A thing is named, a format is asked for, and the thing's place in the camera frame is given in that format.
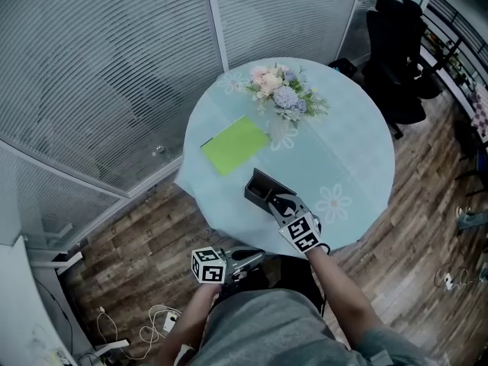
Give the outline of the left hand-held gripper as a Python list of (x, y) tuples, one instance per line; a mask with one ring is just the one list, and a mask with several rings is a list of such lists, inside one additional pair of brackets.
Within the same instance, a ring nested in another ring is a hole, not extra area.
[(209, 246), (191, 252), (191, 271), (200, 284), (232, 284), (245, 278), (265, 257), (265, 251), (250, 246)]

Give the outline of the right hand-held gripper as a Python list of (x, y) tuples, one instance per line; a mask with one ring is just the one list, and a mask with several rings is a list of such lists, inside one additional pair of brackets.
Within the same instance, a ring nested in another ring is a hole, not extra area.
[(276, 194), (268, 207), (279, 226), (279, 233), (300, 253), (321, 244), (321, 224), (301, 198), (293, 194)]

